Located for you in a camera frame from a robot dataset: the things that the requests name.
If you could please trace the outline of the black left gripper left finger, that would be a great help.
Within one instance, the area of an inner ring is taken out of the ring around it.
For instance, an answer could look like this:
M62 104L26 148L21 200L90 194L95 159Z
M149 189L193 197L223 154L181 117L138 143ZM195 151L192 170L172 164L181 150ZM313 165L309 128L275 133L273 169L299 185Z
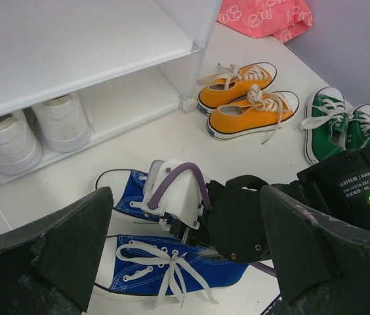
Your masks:
M87 311L112 215L103 187L0 235L0 314Z

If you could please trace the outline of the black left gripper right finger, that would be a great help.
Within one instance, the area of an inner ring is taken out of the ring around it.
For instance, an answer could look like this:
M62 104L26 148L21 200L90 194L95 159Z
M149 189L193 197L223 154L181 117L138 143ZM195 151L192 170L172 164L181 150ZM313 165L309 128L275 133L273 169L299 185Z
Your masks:
M370 231L272 186L261 206L279 296L265 314L370 314Z

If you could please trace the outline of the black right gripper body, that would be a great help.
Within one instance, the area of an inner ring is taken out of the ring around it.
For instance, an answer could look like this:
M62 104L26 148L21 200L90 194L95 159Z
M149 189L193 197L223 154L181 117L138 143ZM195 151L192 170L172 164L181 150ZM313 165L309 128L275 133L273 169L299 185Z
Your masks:
M268 183L254 175L241 175L221 184L206 184L212 209L204 210L197 230L173 219L169 233L192 246L212 247L233 263L271 259L261 207L261 188Z

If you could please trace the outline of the blue canvas sneaker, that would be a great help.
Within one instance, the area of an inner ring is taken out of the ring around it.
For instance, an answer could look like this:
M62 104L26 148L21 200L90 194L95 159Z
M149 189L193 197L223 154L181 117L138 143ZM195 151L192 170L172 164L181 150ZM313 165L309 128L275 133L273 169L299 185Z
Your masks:
M238 283L247 265L204 252L166 236L108 236L94 292L111 299L151 299L155 306L168 297L183 303L187 294L200 292L215 304L213 290Z
M110 169L97 176L94 188L109 187L113 194L112 217L136 224L157 224L159 217L145 214L131 202L141 202L147 173L135 169Z

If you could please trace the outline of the orange canvas sneaker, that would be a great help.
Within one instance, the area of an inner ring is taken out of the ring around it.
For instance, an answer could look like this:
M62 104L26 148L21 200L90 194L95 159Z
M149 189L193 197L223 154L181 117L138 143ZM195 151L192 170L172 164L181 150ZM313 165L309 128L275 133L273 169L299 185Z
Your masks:
M217 140L264 132L274 136L291 122L299 107L300 100L291 91L264 92L253 85L243 98L210 114L207 132Z
M242 68L236 64L228 67L219 64L217 73L197 80L199 85L203 85L197 96L197 109L208 116L219 106L243 98L253 85L261 90L268 88L277 72L277 68L269 62L253 63Z

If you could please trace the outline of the white leather sneaker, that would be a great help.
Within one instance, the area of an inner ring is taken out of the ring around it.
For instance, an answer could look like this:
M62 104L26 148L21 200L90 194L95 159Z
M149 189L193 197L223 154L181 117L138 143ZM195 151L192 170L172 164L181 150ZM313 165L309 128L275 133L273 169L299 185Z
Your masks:
M22 110L0 117L0 172L17 175L34 168L41 146Z
M31 108L45 142L55 152L73 152L89 142L89 122L75 93L38 103Z

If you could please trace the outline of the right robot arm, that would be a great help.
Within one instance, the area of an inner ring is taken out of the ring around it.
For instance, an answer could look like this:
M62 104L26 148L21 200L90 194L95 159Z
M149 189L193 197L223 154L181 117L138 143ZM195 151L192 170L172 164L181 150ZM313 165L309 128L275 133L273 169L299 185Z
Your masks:
M171 235L182 242L212 247L234 263L270 259L261 190L268 183L241 175L221 184L206 185L211 209L205 210L199 229L171 221ZM289 184L274 188L317 211L370 231L370 146L351 148L298 173Z

